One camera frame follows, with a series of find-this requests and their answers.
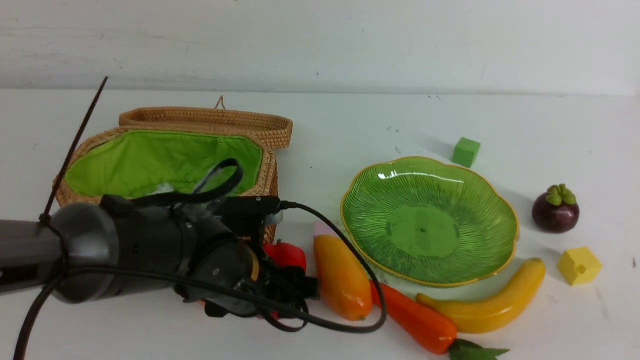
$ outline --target mangosteen stem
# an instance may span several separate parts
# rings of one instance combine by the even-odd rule
[[[576,203],[575,195],[567,189],[565,184],[549,186],[547,193],[545,199],[555,206],[560,206],[563,202],[569,205]]]

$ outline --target yellow banana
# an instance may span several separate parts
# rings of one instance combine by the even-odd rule
[[[539,258],[522,264],[498,294],[477,302],[441,301],[419,293],[416,301],[448,317],[459,332],[483,334],[507,326],[536,296],[545,278],[545,264]]]

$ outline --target woven basket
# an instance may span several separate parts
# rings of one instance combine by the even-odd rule
[[[230,135],[230,136],[239,135],[239,136],[245,136],[249,138],[251,141],[255,142],[262,149],[262,161],[260,163],[258,180],[255,183],[255,186],[253,188],[242,193],[242,195],[247,195],[247,196],[278,195],[278,172],[276,167],[275,153],[273,152],[270,146],[266,145],[265,142],[262,141],[257,136],[257,134],[261,134],[262,137],[267,137],[267,134],[265,134],[265,131],[259,130],[259,129],[251,130],[247,126],[240,127],[234,130],[233,125],[229,121],[225,124],[224,129],[221,129],[216,123],[213,123],[213,122],[210,122],[210,123],[205,123],[205,122],[198,123],[195,121],[192,121],[191,123],[183,122],[183,121],[179,121],[178,120],[179,118],[176,117],[177,112],[174,112],[176,108],[162,108],[162,109],[166,109],[167,113],[172,114],[170,118],[173,119],[173,122],[145,122],[144,117],[141,117],[136,114],[148,113],[147,109],[130,111],[129,113],[126,113],[126,114],[130,114],[130,115],[133,114],[137,117],[137,119],[142,119],[142,120],[139,120],[139,122],[137,122],[137,124],[142,124],[142,125],[122,125],[120,127],[116,127],[112,130],[106,131],[104,133],[95,135],[87,139],[74,151],[74,154],[72,156],[72,159],[67,169],[69,169],[80,157],[87,154],[87,152],[89,152],[90,150],[110,140],[113,140],[118,136],[122,136],[127,131],[132,131],[132,130],[144,129],[144,130],[158,130],[158,131],[182,131],[182,132],[188,132],[188,133],[203,133],[203,134],[213,134],[213,135]],[[291,126],[291,121],[290,120],[288,121],[290,123],[289,124],[289,131],[290,131],[289,138],[290,138],[292,126]],[[279,143],[280,146],[283,146],[284,138],[282,135],[280,135],[280,139],[274,139],[271,143]],[[100,202],[100,199],[101,199],[100,197],[86,197],[86,196],[76,194],[64,179],[62,180],[60,184],[60,188],[56,193],[56,200],[58,201],[60,206],[65,206],[67,204],[71,204],[74,202],[89,202],[89,203],[97,204]],[[273,242],[273,239],[275,237],[275,231],[276,231],[275,225],[267,226],[265,230],[264,241],[269,243]]]
[[[252,135],[270,149],[289,146],[293,122],[276,115],[227,110],[220,96],[213,109],[207,108],[139,108],[120,115],[121,126],[170,126],[180,130],[211,129],[218,134]]]

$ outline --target white wall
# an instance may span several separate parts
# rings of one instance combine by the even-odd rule
[[[638,0],[3,0],[0,87],[634,95]]]

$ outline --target green ceramic plate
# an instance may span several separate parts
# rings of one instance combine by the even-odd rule
[[[342,199],[342,222],[369,261],[429,286],[460,286],[513,259],[518,218],[475,172],[409,157],[362,170]]]

